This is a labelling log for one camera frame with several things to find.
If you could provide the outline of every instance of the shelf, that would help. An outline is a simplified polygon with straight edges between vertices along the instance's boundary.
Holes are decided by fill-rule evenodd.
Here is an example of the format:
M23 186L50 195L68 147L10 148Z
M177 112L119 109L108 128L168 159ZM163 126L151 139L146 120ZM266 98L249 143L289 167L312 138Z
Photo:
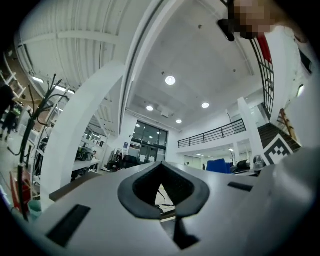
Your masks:
M85 167L93 166L100 163L98 159L92 159L91 161L78 161L76 160L73 165L72 171L80 170Z

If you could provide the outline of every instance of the glass wall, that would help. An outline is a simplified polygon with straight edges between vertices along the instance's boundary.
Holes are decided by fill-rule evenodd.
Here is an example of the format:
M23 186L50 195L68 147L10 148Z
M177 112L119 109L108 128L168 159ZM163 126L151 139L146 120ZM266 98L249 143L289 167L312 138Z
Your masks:
M140 164L165 161L167 137L167 131L138 121L128 154Z

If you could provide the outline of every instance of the glass door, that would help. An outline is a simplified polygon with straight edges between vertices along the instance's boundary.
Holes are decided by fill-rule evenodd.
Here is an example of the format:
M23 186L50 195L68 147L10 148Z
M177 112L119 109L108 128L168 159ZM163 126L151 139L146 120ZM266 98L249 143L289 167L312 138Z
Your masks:
M141 145L141 149L139 152L139 163L147 164L157 161L158 149L155 146L151 145Z

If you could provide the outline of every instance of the red object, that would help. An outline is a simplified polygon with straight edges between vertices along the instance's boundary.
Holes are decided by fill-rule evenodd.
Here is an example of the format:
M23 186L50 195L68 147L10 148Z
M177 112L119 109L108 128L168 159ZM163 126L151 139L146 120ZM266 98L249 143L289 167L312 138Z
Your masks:
M259 43L259 45L260 45L263 58L264 58L266 61L268 61L269 63L272 64L271 53L270 53L270 49L269 49L269 45L268 45L268 42L267 42L266 37L265 37L264 35L263 35L263 36L259 36L259 37L257 38L257 40L258 40L258 43Z
M10 186L11 186L13 205L15 208L19 209L19 211L21 212L20 203L19 203L19 194L18 194L19 187L18 187L17 176L18 175L16 172L13 172L13 171L10 172ZM29 211L28 202L31 200L29 173L24 171L22 174L22 180L23 180L23 186L22 186L23 205L24 205L24 210L27 213Z

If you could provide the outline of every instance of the ceiling panel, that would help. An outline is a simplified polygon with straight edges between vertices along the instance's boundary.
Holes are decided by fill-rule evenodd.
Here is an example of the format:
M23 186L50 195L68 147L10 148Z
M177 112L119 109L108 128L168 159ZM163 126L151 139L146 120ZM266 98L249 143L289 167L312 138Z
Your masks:
M19 30L34 76L77 89L111 60L126 62L133 36L151 0L46 0L23 21ZM71 33L78 32L73 38ZM82 38L81 32L118 36L119 43ZM106 95L99 116L107 131L119 130L120 84ZM42 84L43 91L47 85Z
M213 106L226 91L251 76L239 44L227 41L217 26L223 10L227 11L220 1L185 2L158 36L136 77L129 110L182 129L208 116L201 107L204 102ZM176 83L167 85L167 76L175 77ZM164 119L161 111L146 112L148 105L167 108L170 117Z

